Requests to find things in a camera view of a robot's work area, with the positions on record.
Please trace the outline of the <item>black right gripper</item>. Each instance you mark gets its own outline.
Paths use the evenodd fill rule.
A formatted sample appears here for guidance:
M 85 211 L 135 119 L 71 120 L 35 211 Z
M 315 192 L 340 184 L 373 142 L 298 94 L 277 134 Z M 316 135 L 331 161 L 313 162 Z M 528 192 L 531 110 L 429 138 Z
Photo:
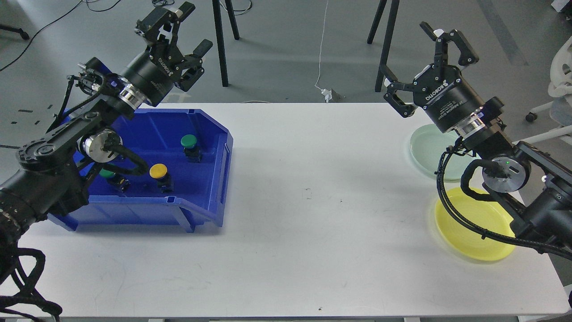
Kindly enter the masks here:
M 461 31 L 433 30 L 425 21 L 420 27 L 435 42 L 433 63 L 427 65 L 412 84 L 399 82 L 386 64 L 380 64 L 379 90 L 382 86 L 386 88 L 384 100 L 403 118 L 413 116 L 417 106 L 426 107 L 426 114 L 445 133 L 484 105 L 484 100 L 466 83 L 460 69 L 449 64 L 449 43 L 453 42 L 459 49 L 458 65 L 461 67 L 478 63 L 479 57 Z M 414 104 L 406 104 L 398 91 L 413 93 Z

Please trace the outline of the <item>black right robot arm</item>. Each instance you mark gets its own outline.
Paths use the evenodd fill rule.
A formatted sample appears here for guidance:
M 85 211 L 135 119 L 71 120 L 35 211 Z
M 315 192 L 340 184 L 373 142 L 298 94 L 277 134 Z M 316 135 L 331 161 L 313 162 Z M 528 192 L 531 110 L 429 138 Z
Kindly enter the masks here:
M 420 27 L 435 43 L 433 63 L 411 83 L 399 82 L 389 67 L 380 69 L 389 84 L 386 102 L 403 118 L 422 108 L 437 128 L 458 135 L 438 161 L 437 191 L 446 212 L 482 239 L 529 247 L 570 260 L 572 242 L 571 171 L 533 145 L 511 143 L 499 116 L 503 103 L 482 100 L 462 76 L 460 67 L 478 62 L 463 33 L 437 34 Z M 460 178 L 460 189 L 474 200 L 499 203 L 512 217 L 513 237 L 482 228 L 460 214 L 445 190 L 445 170 L 453 155 L 474 153 Z

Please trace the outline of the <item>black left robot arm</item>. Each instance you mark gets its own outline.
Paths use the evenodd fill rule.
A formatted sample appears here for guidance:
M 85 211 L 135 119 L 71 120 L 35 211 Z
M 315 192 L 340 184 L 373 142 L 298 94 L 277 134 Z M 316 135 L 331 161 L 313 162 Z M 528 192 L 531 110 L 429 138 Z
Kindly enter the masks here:
M 195 10 L 184 2 L 177 10 L 155 7 L 137 21 L 135 33 L 145 39 L 145 51 L 121 73 L 113 73 L 99 59 L 80 66 L 71 76 L 88 94 L 77 106 L 60 109 L 42 137 L 17 149 L 20 169 L 1 185 L 1 281 L 11 277 L 18 292 L 1 297 L 1 312 L 35 322 L 39 318 L 12 306 L 34 305 L 58 322 L 61 306 L 47 301 L 36 289 L 46 257 L 18 241 L 34 223 L 49 214 L 67 216 L 88 204 L 88 188 L 101 170 L 142 175 L 149 167 L 126 148 L 112 124 L 133 118 L 142 105 L 157 106 L 174 88 L 188 91 L 204 74 L 202 58 L 213 43 L 204 39 L 191 54 L 177 46 L 180 24 Z

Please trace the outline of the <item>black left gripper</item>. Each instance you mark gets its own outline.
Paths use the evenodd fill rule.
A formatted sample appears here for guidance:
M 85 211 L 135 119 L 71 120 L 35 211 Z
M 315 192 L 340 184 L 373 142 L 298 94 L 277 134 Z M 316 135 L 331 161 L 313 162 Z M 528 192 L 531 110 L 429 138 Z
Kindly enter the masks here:
M 188 55 L 182 54 L 177 45 L 180 24 L 195 9 L 188 1 L 174 11 L 155 7 L 136 22 L 135 34 L 145 39 L 147 47 L 127 65 L 121 76 L 139 90 L 151 106 L 157 106 L 174 87 L 188 92 L 204 75 L 203 57 L 212 48 L 212 41 L 203 39 Z

